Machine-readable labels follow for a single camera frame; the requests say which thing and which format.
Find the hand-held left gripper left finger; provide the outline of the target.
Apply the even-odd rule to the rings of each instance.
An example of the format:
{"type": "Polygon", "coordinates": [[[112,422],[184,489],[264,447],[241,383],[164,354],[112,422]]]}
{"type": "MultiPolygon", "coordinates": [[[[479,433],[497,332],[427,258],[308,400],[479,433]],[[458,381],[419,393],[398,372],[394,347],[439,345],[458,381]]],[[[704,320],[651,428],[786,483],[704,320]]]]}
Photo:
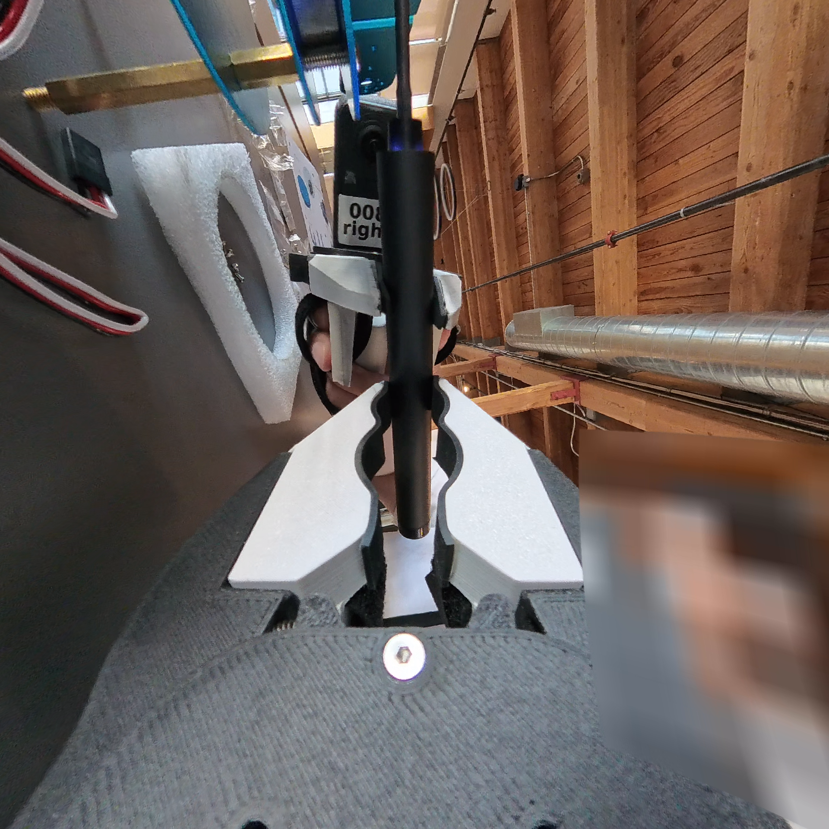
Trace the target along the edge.
{"type": "Polygon", "coordinates": [[[377,383],[297,443],[228,579],[345,602],[381,586],[386,563],[370,479],[385,456],[387,383],[377,383]]]}

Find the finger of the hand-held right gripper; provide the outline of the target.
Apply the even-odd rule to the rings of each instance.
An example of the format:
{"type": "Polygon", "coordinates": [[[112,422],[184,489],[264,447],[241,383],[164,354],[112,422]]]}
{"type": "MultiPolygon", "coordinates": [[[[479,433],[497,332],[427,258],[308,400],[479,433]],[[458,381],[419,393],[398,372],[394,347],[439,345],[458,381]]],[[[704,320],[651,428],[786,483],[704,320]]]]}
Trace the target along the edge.
{"type": "Polygon", "coordinates": [[[290,254],[290,278],[307,284],[309,293],[340,307],[381,314],[380,264],[377,258],[341,254],[290,254]]]}
{"type": "Polygon", "coordinates": [[[434,269],[431,304],[433,326],[438,330],[452,330],[458,324],[461,306],[461,277],[452,272],[434,269]]]}

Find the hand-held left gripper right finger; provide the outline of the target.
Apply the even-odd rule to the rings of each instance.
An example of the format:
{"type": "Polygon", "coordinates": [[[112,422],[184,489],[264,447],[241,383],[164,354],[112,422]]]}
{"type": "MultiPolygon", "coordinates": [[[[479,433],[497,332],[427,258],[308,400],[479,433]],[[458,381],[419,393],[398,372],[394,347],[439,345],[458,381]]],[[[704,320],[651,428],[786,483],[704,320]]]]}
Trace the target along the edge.
{"type": "Polygon", "coordinates": [[[582,566],[525,444],[447,380],[433,380],[438,497],[428,585],[439,610],[449,584],[473,605],[500,594],[580,588],[582,566]]]}

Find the black electric screwdriver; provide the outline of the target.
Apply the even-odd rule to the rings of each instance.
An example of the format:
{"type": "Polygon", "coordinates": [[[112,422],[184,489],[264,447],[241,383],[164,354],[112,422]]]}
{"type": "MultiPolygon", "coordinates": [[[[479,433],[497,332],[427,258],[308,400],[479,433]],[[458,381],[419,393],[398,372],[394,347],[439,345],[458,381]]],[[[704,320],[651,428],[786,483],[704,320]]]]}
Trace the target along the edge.
{"type": "Polygon", "coordinates": [[[409,2],[396,1],[397,118],[378,157],[389,405],[400,534],[430,529],[433,339],[433,168],[412,117],[409,2]]]}

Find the white foam frame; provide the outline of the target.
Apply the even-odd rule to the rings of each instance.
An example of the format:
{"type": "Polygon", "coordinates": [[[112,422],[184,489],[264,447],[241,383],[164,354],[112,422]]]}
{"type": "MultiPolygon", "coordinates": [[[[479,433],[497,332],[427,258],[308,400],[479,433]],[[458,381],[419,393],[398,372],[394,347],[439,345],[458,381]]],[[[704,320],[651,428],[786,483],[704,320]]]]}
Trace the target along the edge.
{"type": "Polygon", "coordinates": [[[149,202],[225,352],[267,424],[289,420],[300,353],[297,297],[279,253],[242,143],[139,149],[133,164],[149,202]],[[231,269],[218,226],[223,195],[240,217],[264,274],[275,319],[275,345],[259,335],[231,269]]]}

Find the blue toy robot arm base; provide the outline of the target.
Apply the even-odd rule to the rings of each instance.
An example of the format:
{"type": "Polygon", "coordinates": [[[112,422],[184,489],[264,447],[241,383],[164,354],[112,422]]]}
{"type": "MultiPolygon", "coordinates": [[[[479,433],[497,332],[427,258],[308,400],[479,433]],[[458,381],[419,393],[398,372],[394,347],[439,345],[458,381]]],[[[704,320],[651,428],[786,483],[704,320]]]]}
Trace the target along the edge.
{"type": "Polygon", "coordinates": [[[409,37],[419,2],[172,1],[198,57],[51,80],[23,90],[38,110],[77,114],[221,94],[243,126],[269,127],[266,88],[297,82],[314,125],[319,102],[343,89],[351,116],[361,101],[391,85],[398,47],[409,37]]]}

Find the person's right hand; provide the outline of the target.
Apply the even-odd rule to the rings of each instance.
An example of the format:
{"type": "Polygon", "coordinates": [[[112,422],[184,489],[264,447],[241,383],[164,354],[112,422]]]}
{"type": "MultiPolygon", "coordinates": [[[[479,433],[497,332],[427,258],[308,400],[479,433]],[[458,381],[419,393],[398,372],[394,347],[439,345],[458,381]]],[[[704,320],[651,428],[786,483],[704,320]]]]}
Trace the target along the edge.
{"type": "Polygon", "coordinates": [[[323,405],[335,415],[345,406],[357,399],[368,388],[382,381],[388,376],[369,371],[358,364],[351,370],[351,385],[343,386],[332,378],[332,353],[329,335],[329,324],[325,314],[316,315],[316,326],[310,333],[309,349],[312,356],[313,379],[316,390],[321,395],[323,405]]]}

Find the printed instruction sheet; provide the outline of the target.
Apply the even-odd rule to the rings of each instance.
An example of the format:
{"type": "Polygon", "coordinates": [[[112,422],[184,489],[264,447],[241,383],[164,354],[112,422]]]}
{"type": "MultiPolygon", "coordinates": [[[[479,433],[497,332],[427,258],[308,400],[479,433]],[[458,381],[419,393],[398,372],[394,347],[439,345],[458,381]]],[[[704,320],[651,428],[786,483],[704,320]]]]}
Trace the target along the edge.
{"type": "Polygon", "coordinates": [[[323,182],[291,138],[287,138],[287,147],[292,162],[291,177],[297,189],[299,210],[304,221],[304,235],[311,248],[330,249],[333,247],[332,226],[326,209],[323,182]]]}

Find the pile of small screw bags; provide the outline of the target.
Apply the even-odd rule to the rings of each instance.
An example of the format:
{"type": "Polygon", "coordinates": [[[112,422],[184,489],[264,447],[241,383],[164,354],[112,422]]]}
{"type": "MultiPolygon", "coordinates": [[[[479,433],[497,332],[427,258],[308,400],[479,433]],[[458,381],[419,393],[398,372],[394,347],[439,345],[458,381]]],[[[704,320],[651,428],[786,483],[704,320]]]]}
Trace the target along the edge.
{"type": "Polygon", "coordinates": [[[291,254],[306,254],[309,251],[302,212],[290,200],[296,196],[296,188],[291,181],[285,187],[282,173],[271,171],[258,161],[253,161],[252,166],[278,253],[287,268],[291,254]]]}

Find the white shirt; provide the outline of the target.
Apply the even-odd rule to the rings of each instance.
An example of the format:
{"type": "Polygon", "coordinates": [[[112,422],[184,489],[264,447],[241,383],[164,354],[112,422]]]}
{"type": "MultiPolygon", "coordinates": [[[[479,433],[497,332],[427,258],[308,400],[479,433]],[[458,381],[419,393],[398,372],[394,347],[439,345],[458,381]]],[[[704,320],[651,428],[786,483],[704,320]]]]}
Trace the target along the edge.
{"type": "MultiPolygon", "coordinates": [[[[435,626],[523,630],[590,658],[581,590],[536,592],[515,606],[509,597],[493,594],[473,607],[447,585],[441,592],[446,621],[441,621],[437,600],[427,595],[435,538],[434,532],[418,541],[398,532],[384,535],[384,623],[432,626],[425,617],[435,610],[435,626]]],[[[715,698],[680,665],[679,657],[690,655],[690,635],[680,642],[677,626],[656,638],[637,628],[634,633],[641,636],[631,634],[635,641],[627,643],[600,636],[599,707],[611,744],[689,772],[699,782],[723,783],[727,792],[806,820],[807,827],[827,827],[827,728],[820,731],[814,718],[795,717],[804,711],[772,710],[771,703],[781,699],[715,698]]]]}

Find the wooden railing beam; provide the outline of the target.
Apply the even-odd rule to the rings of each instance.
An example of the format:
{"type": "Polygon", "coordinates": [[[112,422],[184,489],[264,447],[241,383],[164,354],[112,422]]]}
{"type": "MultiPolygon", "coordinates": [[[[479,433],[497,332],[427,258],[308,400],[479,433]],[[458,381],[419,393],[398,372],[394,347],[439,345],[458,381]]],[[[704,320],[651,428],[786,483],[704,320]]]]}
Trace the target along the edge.
{"type": "Polygon", "coordinates": [[[468,399],[450,382],[443,379],[440,380],[440,387],[443,390],[454,394],[459,399],[466,399],[467,402],[474,403],[494,418],[521,413],[531,409],[557,406],[550,400],[551,391],[564,388],[568,385],[569,382],[567,380],[553,380],[539,385],[497,393],[495,395],[468,399]]]}

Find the black metal tie rod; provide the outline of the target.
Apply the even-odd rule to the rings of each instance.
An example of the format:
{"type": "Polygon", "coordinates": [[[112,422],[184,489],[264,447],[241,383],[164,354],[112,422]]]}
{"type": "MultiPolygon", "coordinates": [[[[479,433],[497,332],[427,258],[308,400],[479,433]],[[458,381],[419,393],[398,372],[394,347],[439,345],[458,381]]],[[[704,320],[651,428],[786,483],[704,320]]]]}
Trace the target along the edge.
{"type": "Polygon", "coordinates": [[[709,212],[715,209],[720,208],[721,206],[725,206],[727,204],[736,202],[743,197],[748,195],[752,195],[753,193],[761,192],[771,187],[775,187],[777,185],[782,184],[786,181],[791,181],[793,179],[799,178],[804,176],[808,173],[812,173],[815,171],[822,171],[828,166],[828,154],[823,154],[819,157],[811,159],[809,161],[801,162],[797,165],[793,165],[792,167],[785,168],[781,171],[776,171],[768,176],[762,177],[755,181],[751,181],[749,183],[743,184],[740,187],[733,188],[727,192],[722,192],[716,196],[713,196],[709,199],[706,199],[701,202],[696,202],[691,205],[683,206],[677,211],[672,213],[663,215],[654,219],[649,222],[645,222],[639,225],[636,225],[632,228],[629,228],[625,231],[612,231],[607,233],[604,237],[593,240],[588,244],[585,244],[581,247],[578,247],[574,250],[565,252],[564,254],[559,254],[554,257],[542,260],[540,262],[530,264],[525,266],[524,268],[518,269],[513,271],[510,274],[503,275],[500,277],[492,278],[481,285],[476,285],[470,288],[463,289],[463,294],[474,293],[478,290],[481,290],[485,287],[495,285],[498,283],[505,282],[509,279],[520,277],[524,274],[528,274],[534,270],[546,267],[552,264],[559,264],[564,262],[567,259],[573,259],[579,257],[584,254],[588,254],[592,251],[595,251],[600,248],[604,247],[615,247],[620,241],[625,240],[627,238],[631,238],[637,236],[641,233],[655,231],[660,227],[665,225],[677,222],[677,221],[684,221],[694,215],[699,215],[703,212],[709,212]]]}

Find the silver air duct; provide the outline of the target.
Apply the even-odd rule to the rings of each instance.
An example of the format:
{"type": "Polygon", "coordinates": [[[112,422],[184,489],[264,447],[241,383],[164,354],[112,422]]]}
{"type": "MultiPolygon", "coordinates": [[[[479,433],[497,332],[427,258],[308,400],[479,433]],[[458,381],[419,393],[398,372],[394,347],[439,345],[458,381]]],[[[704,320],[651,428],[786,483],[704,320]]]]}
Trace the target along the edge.
{"type": "Polygon", "coordinates": [[[574,316],[516,313],[509,346],[826,404],[827,312],[574,316]]]}

